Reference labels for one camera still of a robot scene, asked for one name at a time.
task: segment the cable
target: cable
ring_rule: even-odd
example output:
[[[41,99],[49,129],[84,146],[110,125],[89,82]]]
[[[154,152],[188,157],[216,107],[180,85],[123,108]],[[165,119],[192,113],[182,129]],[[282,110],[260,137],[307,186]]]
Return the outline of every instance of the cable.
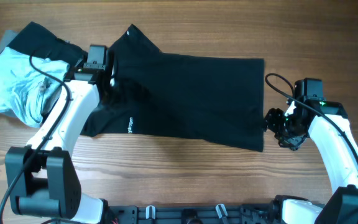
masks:
[[[352,143],[350,142],[350,140],[347,138],[346,133],[344,131],[342,131],[342,129],[331,119],[329,119],[325,114],[321,113],[318,110],[315,110],[314,108],[300,102],[299,100],[295,99],[294,97],[291,97],[290,95],[284,93],[283,91],[279,90],[278,88],[276,88],[275,86],[273,86],[269,80],[268,77],[269,76],[276,76],[281,78],[282,80],[284,80],[285,82],[289,83],[289,81],[287,79],[285,79],[284,77],[282,77],[281,75],[277,75],[275,73],[270,73],[268,75],[265,76],[265,82],[268,86],[270,86],[272,89],[274,89],[277,93],[287,97],[290,100],[295,101],[298,105],[301,105],[302,107],[314,112],[315,114],[317,114],[318,116],[323,117],[326,121],[328,121],[328,123],[330,123],[332,126],[334,126],[334,128],[339,132],[339,134],[341,134],[342,138],[345,140],[346,144],[349,146],[349,148],[351,149],[353,156],[354,156],[354,160],[356,160],[357,166],[358,166],[358,155],[356,153],[356,150],[354,149]]]
[[[60,223],[60,222],[65,222],[65,223],[72,223],[72,224],[83,224],[83,223],[80,223],[80,222],[75,222],[75,221],[70,221],[70,220],[61,220],[59,218],[52,218],[50,220],[47,220],[41,224],[49,224],[49,223],[53,223],[53,222],[57,222],[57,223]]]
[[[285,81],[291,88],[291,93],[292,93],[292,97],[295,98],[295,90],[293,89],[293,86],[292,84],[290,83],[290,81],[288,81],[286,78],[284,78],[283,76],[279,75],[279,74],[276,74],[276,73],[269,73],[266,75],[265,77],[265,81],[266,83],[269,85],[270,83],[268,83],[269,81],[267,81],[267,77],[270,77],[270,76],[275,76],[275,77],[278,77],[278,78],[281,78],[283,81]]]
[[[68,105],[70,104],[70,100],[71,100],[71,91],[70,91],[69,87],[63,81],[61,81],[58,78],[55,78],[55,77],[47,74],[46,72],[43,72],[43,71],[39,70],[36,66],[34,66],[34,64],[32,63],[32,57],[34,56],[36,51],[38,51],[38,49],[33,51],[31,53],[31,55],[30,55],[30,58],[29,58],[31,67],[35,71],[41,73],[42,75],[45,75],[46,77],[51,78],[51,79],[55,80],[56,82],[59,82],[59,84],[61,84],[64,87],[64,89],[66,89],[66,92],[67,92],[66,102],[65,102],[65,105],[64,105],[62,111],[60,112],[59,116],[57,117],[56,121],[52,124],[52,127],[49,129],[48,133],[44,136],[44,138],[42,139],[42,141],[39,144],[39,146],[35,149],[35,151],[26,160],[26,162],[22,166],[22,169],[17,173],[17,175],[13,179],[11,185],[6,190],[5,195],[2,198],[1,204],[0,204],[0,224],[4,223],[3,220],[2,220],[2,216],[3,216],[3,213],[4,213],[4,208],[5,208],[5,204],[7,202],[7,198],[10,196],[10,194],[11,194],[14,186],[16,185],[17,181],[19,180],[20,176],[24,173],[25,170],[27,170],[32,165],[37,153],[41,150],[41,148],[45,145],[45,143],[47,141],[49,141],[51,135],[55,131],[55,128],[58,126],[60,120],[62,119],[63,115],[65,114],[65,112],[66,112],[66,110],[68,108]]]

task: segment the black fabric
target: black fabric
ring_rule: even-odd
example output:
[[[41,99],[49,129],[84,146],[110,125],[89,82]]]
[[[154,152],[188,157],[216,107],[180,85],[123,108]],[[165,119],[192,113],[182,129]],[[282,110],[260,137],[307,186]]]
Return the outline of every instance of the black fabric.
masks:
[[[82,134],[132,132],[262,151],[263,59],[161,53],[134,25],[109,50],[113,99]]]
[[[88,56],[88,53],[79,46],[59,39],[49,30],[34,22],[30,22],[22,29],[8,44],[8,47],[26,55],[30,55],[36,50],[35,57],[63,60],[70,66],[77,65]]]

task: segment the clothing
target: clothing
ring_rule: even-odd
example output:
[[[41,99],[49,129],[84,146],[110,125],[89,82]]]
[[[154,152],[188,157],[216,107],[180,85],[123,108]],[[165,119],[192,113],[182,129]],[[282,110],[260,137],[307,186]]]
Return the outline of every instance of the clothing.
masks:
[[[63,60],[70,66],[81,64],[88,56],[88,53],[79,46],[59,39],[49,30],[34,22],[30,22],[22,29],[8,47],[26,55],[31,55],[35,51],[34,56],[36,57]]]
[[[33,64],[54,77],[63,79],[69,65],[33,57]],[[59,97],[60,84],[35,71],[29,56],[6,47],[0,54],[0,113],[12,110],[23,123],[39,127]]]
[[[17,32],[14,32],[13,30],[5,30],[5,33],[0,41],[0,54],[16,36]]]
[[[133,133],[262,151],[263,59],[165,54],[134,25],[114,52],[113,99],[82,134]]]

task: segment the wood grain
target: wood grain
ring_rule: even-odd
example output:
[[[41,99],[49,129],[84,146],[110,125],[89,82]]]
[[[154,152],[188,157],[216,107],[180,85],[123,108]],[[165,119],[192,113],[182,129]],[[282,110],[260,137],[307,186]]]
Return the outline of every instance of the wood grain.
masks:
[[[35,21],[88,50],[90,44],[111,45],[133,23],[163,52],[264,58],[265,73],[291,82],[321,78],[325,97],[345,106],[358,143],[358,1],[4,2],[0,38],[6,29],[19,31]],[[265,112],[271,107],[285,108],[285,99],[265,85]],[[6,151],[35,132],[0,116],[0,200],[7,187]],[[83,191],[113,205],[239,204],[268,202],[276,194],[325,203],[331,195],[313,143],[291,152],[279,148],[271,132],[265,133],[263,153],[201,140],[81,136],[73,161]],[[41,221],[13,215],[9,205],[4,218]]]

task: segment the crumpled fabric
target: crumpled fabric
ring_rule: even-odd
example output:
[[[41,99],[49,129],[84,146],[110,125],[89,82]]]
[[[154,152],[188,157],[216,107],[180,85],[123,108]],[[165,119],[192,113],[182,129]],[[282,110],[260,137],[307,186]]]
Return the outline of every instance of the crumpled fabric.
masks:
[[[63,80],[69,64],[32,57],[33,64]],[[38,128],[57,101],[61,86],[35,71],[29,56],[6,47],[0,54],[0,113],[11,110],[24,124]]]

